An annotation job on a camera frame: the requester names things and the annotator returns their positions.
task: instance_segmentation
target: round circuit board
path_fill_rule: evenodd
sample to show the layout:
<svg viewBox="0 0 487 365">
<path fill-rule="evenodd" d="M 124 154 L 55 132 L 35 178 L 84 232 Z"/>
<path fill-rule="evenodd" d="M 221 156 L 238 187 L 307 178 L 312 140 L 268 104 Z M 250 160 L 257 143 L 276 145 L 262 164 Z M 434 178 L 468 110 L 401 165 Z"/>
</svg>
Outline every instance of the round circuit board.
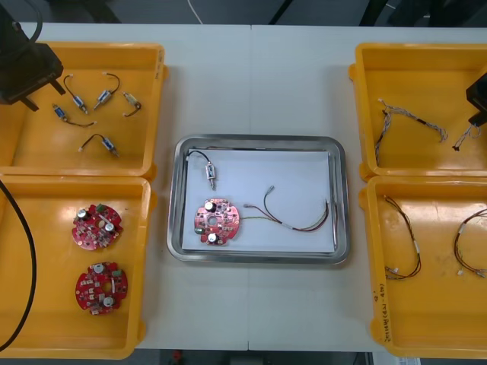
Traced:
<svg viewBox="0 0 487 365">
<path fill-rule="evenodd" d="M 201 242 L 222 246 L 235 237 L 239 223 L 238 210 L 227 199 L 209 199 L 196 212 L 195 232 Z"/>
<path fill-rule="evenodd" d="M 108 314 L 120 307 L 128 287 L 125 272 L 115 262 L 93 264 L 76 283 L 76 301 L 93 315 Z"/>
<path fill-rule="evenodd" d="M 108 247 L 122 233 L 121 222 L 119 214 L 107 205 L 91 205 L 88 209 L 80 209 L 73 220 L 73 240 L 82 249 Z"/>
</svg>

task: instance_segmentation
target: stainless steel tray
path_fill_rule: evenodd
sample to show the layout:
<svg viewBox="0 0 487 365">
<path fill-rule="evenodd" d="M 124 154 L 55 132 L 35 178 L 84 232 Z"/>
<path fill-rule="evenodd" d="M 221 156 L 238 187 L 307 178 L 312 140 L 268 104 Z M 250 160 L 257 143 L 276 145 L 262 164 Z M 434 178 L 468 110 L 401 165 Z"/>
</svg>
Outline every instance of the stainless steel tray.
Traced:
<svg viewBox="0 0 487 365">
<path fill-rule="evenodd" d="M 323 252 L 249 252 L 185 250 L 183 243 L 186 207 L 186 156 L 197 150 L 241 151 L 326 151 L 329 153 L 331 218 L 335 251 Z M 282 262 L 338 264 L 350 250 L 349 198 L 345 172 L 345 152 L 342 145 L 328 137 L 287 135 L 194 135 L 183 138 L 176 146 L 170 196 L 167 245 L 171 254 L 182 261 L 208 262 Z"/>
</svg>

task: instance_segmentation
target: floor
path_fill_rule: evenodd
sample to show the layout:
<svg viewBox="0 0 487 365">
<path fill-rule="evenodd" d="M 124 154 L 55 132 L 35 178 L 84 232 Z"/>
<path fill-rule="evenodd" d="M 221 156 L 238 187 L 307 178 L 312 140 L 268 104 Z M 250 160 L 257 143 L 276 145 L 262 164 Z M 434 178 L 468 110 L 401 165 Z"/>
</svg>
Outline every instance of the floor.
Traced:
<svg viewBox="0 0 487 365">
<path fill-rule="evenodd" d="M 35 16 L 26 3 L 18 0 L 0 0 L 18 21 L 34 21 Z M 192 0 L 193 7 L 204 24 L 268 24 L 283 0 Z M 94 19 L 75 0 L 34 0 L 45 22 L 93 23 Z M 392 7 L 399 0 L 390 0 L 376 25 L 387 26 Z M 107 0 L 113 13 L 127 24 L 197 24 L 186 0 Z M 366 0 L 294 0 L 279 20 L 279 25 L 357 26 L 367 6 Z M 417 25 L 424 26 L 426 19 Z M 467 21 L 465 27 L 487 27 L 487 6 Z M 0 360 L 0 365 L 111 365 L 171 363 L 172 351 L 137 350 L 122 361 L 101 360 Z M 224 365 L 230 357 L 258 356 L 267 365 L 365 364 L 365 357 L 355 353 L 229 353 L 223 351 L 184 351 L 186 365 Z M 422 360 L 424 365 L 486 364 L 487 360 Z"/>
</svg>

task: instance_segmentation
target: white table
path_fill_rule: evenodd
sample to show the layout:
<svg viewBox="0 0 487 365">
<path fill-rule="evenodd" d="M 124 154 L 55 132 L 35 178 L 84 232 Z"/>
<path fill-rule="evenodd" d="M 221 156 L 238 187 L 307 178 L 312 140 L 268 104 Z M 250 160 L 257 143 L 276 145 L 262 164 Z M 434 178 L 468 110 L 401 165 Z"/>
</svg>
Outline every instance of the white table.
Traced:
<svg viewBox="0 0 487 365">
<path fill-rule="evenodd" d="M 32 24 L 25 26 L 28 33 Z M 362 42 L 482 43 L 487 29 L 46 24 L 43 40 L 157 42 L 166 49 L 140 348 L 382 351 L 358 192 L 347 68 Z M 341 267 L 185 263 L 167 250 L 173 148 L 185 135 L 328 135 L 345 148 L 352 251 Z"/>
</svg>

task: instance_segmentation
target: cylindrical component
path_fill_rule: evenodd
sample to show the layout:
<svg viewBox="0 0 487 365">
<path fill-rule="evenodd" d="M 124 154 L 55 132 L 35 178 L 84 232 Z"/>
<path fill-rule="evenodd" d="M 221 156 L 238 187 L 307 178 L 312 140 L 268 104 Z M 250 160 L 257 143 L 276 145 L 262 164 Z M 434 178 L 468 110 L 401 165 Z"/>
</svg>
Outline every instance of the cylindrical component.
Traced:
<svg viewBox="0 0 487 365">
<path fill-rule="evenodd" d="M 206 202 L 205 203 L 205 209 L 207 211 L 210 211 L 211 213 L 215 213 L 216 211 L 216 204 L 212 202 Z"/>
<path fill-rule="evenodd" d="M 115 300 L 113 300 L 112 297 L 106 297 L 103 299 L 103 305 L 104 306 L 112 306 L 115 303 Z"/>
<path fill-rule="evenodd" d="M 103 270 L 105 269 L 105 267 L 103 266 L 103 264 L 96 264 L 96 265 L 93 265 L 93 270 L 94 272 L 96 272 L 97 274 L 101 274 L 103 272 Z"/>
<path fill-rule="evenodd" d="M 78 213 L 76 214 L 76 216 L 79 218 L 79 219 L 86 219 L 88 218 L 88 212 L 84 209 L 80 209 L 78 211 Z"/>
<path fill-rule="evenodd" d="M 105 224 L 105 231 L 106 232 L 113 232 L 113 230 L 115 230 L 115 226 L 113 225 L 113 223 Z"/>
<path fill-rule="evenodd" d="M 208 235 L 208 242 L 210 243 L 217 243 L 220 237 L 216 233 L 210 233 Z"/>
</svg>

